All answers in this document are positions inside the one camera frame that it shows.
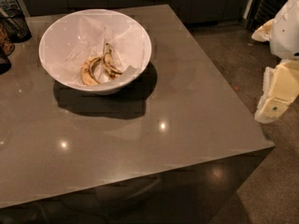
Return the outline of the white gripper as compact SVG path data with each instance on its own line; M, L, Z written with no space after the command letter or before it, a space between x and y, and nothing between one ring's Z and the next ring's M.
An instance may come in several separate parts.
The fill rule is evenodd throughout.
M275 68L266 67L263 95L254 118L260 123L279 119L299 95L299 0L288 0L274 19L256 29L251 38L270 40L270 51L283 60Z

